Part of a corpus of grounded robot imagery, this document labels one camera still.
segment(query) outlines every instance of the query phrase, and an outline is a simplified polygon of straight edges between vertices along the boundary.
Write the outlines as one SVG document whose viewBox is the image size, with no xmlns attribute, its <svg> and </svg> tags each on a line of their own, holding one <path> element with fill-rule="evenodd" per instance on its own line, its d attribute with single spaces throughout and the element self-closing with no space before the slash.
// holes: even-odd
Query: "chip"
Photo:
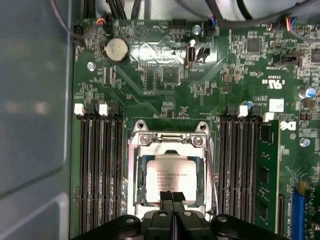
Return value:
<svg viewBox="0 0 320 240">
<path fill-rule="evenodd" d="M 260 40 L 248 39 L 247 45 L 246 45 L 246 51 L 248 53 L 260 53 Z"/>
<path fill-rule="evenodd" d="M 231 83 L 232 82 L 232 75 L 230 75 L 230 74 L 223 75 L 223 81 L 225 83 Z"/>
<path fill-rule="evenodd" d="M 311 51 L 311 62 L 313 64 L 320 64 L 320 49 L 313 49 Z"/>
<path fill-rule="evenodd" d="M 223 92 L 227 92 L 228 94 L 230 94 L 232 92 L 232 87 L 230 85 L 224 85 L 222 87 L 222 91 Z"/>
</svg>

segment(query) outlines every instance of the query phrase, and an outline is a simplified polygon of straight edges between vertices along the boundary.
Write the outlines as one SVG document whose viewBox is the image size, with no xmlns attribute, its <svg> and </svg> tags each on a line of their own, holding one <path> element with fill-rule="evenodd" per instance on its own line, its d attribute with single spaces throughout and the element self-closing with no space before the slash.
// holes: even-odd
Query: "expansion slot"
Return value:
<svg viewBox="0 0 320 240">
<path fill-rule="evenodd" d="M 285 236 L 285 196 L 279 194 L 278 196 L 278 226 L 277 234 L 280 236 Z"/>
<path fill-rule="evenodd" d="M 292 194 L 291 239 L 305 239 L 305 197 L 298 192 Z"/>
<path fill-rule="evenodd" d="M 255 117 L 220 119 L 220 213 L 255 221 L 259 121 Z"/>
</svg>

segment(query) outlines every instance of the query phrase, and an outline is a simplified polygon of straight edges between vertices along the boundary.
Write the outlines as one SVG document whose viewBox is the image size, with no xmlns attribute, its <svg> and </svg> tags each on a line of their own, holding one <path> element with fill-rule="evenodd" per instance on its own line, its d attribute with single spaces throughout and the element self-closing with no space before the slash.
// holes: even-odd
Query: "pcie slot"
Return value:
<svg viewBox="0 0 320 240">
<path fill-rule="evenodd" d="M 121 121 L 114 122 L 114 172 L 113 172 L 113 217 L 117 218 L 122 213 L 122 142 L 123 142 L 123 125 Z"/>
<path fill-rule="evenodd" d="M 280 236 L 285 235 L 285 196 L 279 194 L 278 196 L 278 226 L 277 233 Z"/>
</svg>

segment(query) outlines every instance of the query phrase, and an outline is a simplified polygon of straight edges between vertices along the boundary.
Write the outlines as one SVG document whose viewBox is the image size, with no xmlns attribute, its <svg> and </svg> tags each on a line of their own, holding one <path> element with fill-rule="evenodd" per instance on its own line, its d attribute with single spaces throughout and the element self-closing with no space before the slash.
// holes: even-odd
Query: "screw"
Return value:
<svg viewBox="0 0 320 240">
<path fill-rule="evenodd" d="M 148 135 L 142 135 L 140 137 L 140 142 L 141 142 L 141 144 L 148 145 L 148 144 L 150 144 L 151 139 Z"/>
<path fill-rule="evenodd" d="M 303 147 L 303 148 L 309 147 L 310 144 L 311 144 L 311 141 L 310 141 L 309 138 L 303 137 L 303 138 L 300 139 L 300 146 L 301 146 L 301 147 Z"/>
<path fill-rule="evenodd" d="M 185 211 L 185 212 L 183 213 L 183 215 L 185 215 L 186 217 L 190 217 L 190 216 L 192 215 L 192 213 L 189 212 L 189 211 Z"/>
<path fill-rule="evenodd" d="M 201 26 L 199 25 L 194 25 L 192 28 L 192 32 L 194 35 L 199 35 L 201 33 Z"/>
<path fill-rule="evenodd" d="M 131 224 L 131 223 L 133 223 L 135 220 L 134 219 L 132 219 L 132 218 L 128 218 L 127 220 L 126 220 L 126 222 L 128 223 L 128 224 Z"/>
<path fill-rule="evenodd" d="M 196 145 L 196 146 L 200 146 L 204 143 L 204 140 L 202 139 L 202 137 L 200 136 L 196 136 L 194 139 L 193 139 L 193 144 Z"/>
<path fill-rule="evenodd" d="M 224 216 L 218 217 L 218 220 L 219 220 L 220 222 L 223 222 L 223 223 L 225 223 L 226 221 L 228 221 Z"/>
<path fill-rule="evenodd" d="M 311 229 L 314 230 L 315 232 L 318 232 L 318 231 L 320 231 L 320 225 L 317 224 L 316 222 L 312 222 Z"/>
<path fill-rule="evenodd" d="M 86 67 L 88 68 L 88 70 L 89 70 L 90 72 L 93 72 L 93 71 L 96 69 L 96 65 L 95 65 L 92 61 L 88 62 L 88 64 L 86 65 Z"/>
</svg>

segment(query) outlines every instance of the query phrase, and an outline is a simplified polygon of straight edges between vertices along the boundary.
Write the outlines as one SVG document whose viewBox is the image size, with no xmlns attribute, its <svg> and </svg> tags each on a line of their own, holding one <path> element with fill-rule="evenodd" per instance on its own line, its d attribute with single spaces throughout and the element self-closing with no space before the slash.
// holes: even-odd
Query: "cable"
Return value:
<svg viewBox="0 0 320 240">
<path fill-rule="evenodd" d="M 253 17 L 249 13 L 249 11 L 244 3 L 244 0 L 236 0 L 236 4 L 238 5 L 240 13 L 245 18 L 245 20 L 252 20 L 253 19 Z"/>
<path fill-rule="evenodd" d="M 283 10 L 281 12 L 272 14 L 270 16 L 260 17 L 257 19 L 247 20 L 247 21 L 229 21 L 225 20 L 221 12 L 218 8 L 216 0 L 205 0 L 206 4 L 208 5 L 209 9 L 211 10 L 212 14 L 217 20 L 217 23 L 219 26 L 229 29 L 238 29 L 238 28 L 248 28 L 253 27 L 255 25 L 259 24 L 268 24 L 275 22 L 281 15 L 292 15 L 316 2 L 319 0 L 305 0 L 298 5 L 292 6 L 286 10 Z"/>
<path fill-rule="evenodd" d="M 122 6 L 121 0 L 114 0 L 116 8 L 118 10 L 119 16 L 121 19 L 127 19 L 126 12 L 124 7 Z"/>
<path fill-rule="evenodd" d="M 293 19 L 292 19 L 292 18 L 286 18 L 286 19 L 285 19 L 286 30 L 287 30 L 291 35 L 293 35 L 293 36 L 296 37 L 297 39 L 302 40 L 302 41 L 307 42 L 307 43 L 320 43 L 320 39 L 310 39 L 310 38 L 306 38 L 306 37 L 304 37 L 303 35 L 295 32 L 295 31 L 294 31 L 294 26 L 295 26 L 296 21 L 297 21 L 297 17 L 294 17 Z"/>
<path fill-rule="evenodd" d="M 134 0 L 132 11 L 131 11 L 131 19 L 138 19 L 140 6 L 141 6 L 141 0 Z"/>
<path fill-rule="evenodd" d="M 61 26 L 64 28 L 64 30 L 66 30 L 75 39 L 82 39 L 82 40 L 86 39 L 99 27 L 98 25 L 95 24 L 87 32 L 85 32 L 83 35 L 76 34 L 67 26 L 64 19 L 62 18 L 61 14 L 59 12 L 56 0 L 50 0 L 50 3 L 51 3 L 51 7 L 54 11 L 54 14 L 55 14 L 56 18 L 58 19 L 59 23 L 61 24 Z"/>
<path fill-rule="evenodd" d="M 190 7 L 188 4 L 186 4 L 184 2 L 184 0 L 174 0 L 179 6 L 181 6 L 183 9 L 185 9 L 186 11 L 188 11 L 189 13 L 195 15 L 198 18 L 201 19 L 208 19 L 208 15 L 204 15 L 202 13 L 198 13 L 197 11 L 195 11 L 194 9 L 192 9 L 192 7 Z"/>
<path fill-rule="evenodd" d="M 118 13 L 115 1 L 114 0 L 107 0 L 106 2 L 109 4 L 112 17 L 114 19 L 119 19 L 120 17 L 119 17 L 119 13 Z"/>
</svg>

